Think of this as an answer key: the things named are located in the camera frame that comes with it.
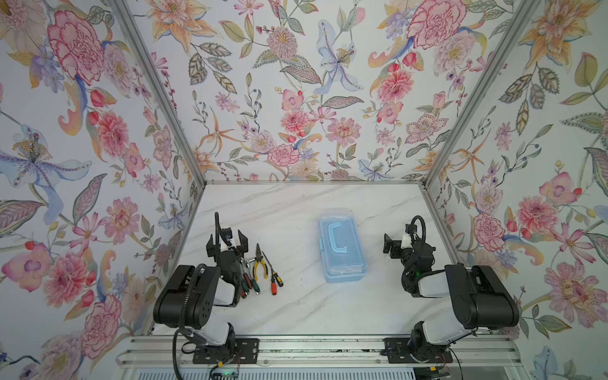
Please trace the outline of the blue plastic tool box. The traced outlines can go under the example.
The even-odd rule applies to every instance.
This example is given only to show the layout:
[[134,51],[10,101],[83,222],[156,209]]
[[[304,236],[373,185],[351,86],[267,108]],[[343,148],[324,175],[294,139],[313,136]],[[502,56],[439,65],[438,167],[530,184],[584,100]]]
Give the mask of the blue plastic tool box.
[[355,282],[367,274],[367,260],[352,215],[323,215],[318,220],[318,232],[327,283]]

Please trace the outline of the green handled ratchet wrench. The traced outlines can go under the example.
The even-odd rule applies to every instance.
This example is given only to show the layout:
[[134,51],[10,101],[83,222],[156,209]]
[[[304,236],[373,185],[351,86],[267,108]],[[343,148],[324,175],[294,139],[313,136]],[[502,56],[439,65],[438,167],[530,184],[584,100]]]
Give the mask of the green handled ratchet wrench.
[[246,270],[246,274],[250,279],[250,283],[251,283],[251,288],[255,291],[255,293],[257,295],[259,295],[261,293],[261,289],[257,283],[257,280],[255,279],[255,276],[253,275],[253,271],[252,268],[250,266],[250,260],[249,259],[245,259],[245,270]]

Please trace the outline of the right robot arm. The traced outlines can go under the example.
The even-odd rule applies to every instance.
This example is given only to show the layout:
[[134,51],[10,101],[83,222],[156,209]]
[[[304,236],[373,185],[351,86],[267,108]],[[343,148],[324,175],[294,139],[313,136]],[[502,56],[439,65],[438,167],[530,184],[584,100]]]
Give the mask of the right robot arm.
[[449,302],[448,309],[416,323],[407,344],[395,348],[395,353],[407,352],[424,363],[447,353],[452,344],[480,328],[518,324],[519,307],[490,266],[447,264],[435,270],[435,248],[416,234],[410,236],[409,244],[385,234],[383,252],[402,263],[405,292],[414,298]]

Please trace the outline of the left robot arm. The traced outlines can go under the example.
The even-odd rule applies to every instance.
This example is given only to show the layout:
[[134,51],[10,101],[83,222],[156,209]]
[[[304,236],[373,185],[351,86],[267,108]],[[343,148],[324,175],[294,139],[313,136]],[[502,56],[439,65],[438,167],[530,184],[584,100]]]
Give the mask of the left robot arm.
[[210,237],[207,254],[215,261],[179,265],[158,296],[153,309],[156,324],[170,327],[198,346],[221,347],[234,337],[233,326],[214,312],[214,307],[235,307],[242,297],[244,254],[248,238],[231,229],[221,229]]

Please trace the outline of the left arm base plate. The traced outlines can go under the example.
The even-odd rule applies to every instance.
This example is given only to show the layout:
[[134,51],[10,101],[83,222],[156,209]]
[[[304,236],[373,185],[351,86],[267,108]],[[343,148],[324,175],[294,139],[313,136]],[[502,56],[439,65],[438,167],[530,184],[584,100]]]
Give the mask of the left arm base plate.
[[193,354],[197,365],[256,364],[260,352],[260,340],[256,338],[228,339],[222,346],[199,346]]

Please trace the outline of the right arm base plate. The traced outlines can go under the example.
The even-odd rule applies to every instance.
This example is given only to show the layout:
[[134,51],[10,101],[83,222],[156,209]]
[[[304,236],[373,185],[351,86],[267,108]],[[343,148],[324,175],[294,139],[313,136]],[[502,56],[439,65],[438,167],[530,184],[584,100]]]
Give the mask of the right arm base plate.
[[426,342],[416,346],[408,337],[386,338],[381,356],[390,364],[452,364],[453,357],[447,346],[430,345]]

